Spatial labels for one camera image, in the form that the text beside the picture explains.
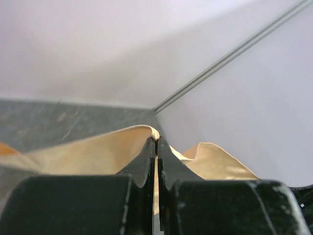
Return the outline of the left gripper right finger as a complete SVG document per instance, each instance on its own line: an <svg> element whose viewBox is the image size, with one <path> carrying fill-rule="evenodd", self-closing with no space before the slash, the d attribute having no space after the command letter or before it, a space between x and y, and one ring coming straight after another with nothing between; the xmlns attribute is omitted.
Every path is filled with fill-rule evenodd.
<svg viewBox="0 0 313 235"><path fill-rule="evenodd" d="M167 235L308 235L311 188L202 177L157 143L160 227Z"/></svg>

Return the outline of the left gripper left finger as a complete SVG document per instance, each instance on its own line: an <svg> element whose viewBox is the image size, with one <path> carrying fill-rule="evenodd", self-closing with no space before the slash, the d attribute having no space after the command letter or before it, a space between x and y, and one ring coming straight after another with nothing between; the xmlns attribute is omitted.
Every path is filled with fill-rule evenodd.
<svg viewBox="0 0 313 235"><path fill-rule="evenodd" d="M11 193L3 235L151 235L156 142L114 175L32 176Z"/></svg>

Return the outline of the peach satin napkin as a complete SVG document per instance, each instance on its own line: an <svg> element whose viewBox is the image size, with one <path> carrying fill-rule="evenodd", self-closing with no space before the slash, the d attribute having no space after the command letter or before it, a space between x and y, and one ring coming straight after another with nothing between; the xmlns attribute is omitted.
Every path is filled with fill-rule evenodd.
<svg viewBox="0 0 313 235"><path fill-rule="evenodd" d="M0 145L0 166L23 172L54 175L115 174L141 151L147 138L160 139L148 125L135 125L78 141L20 153ZM210 142L200 142L181 154L170 153L206 180L257 180L235 157Z"/></svg>

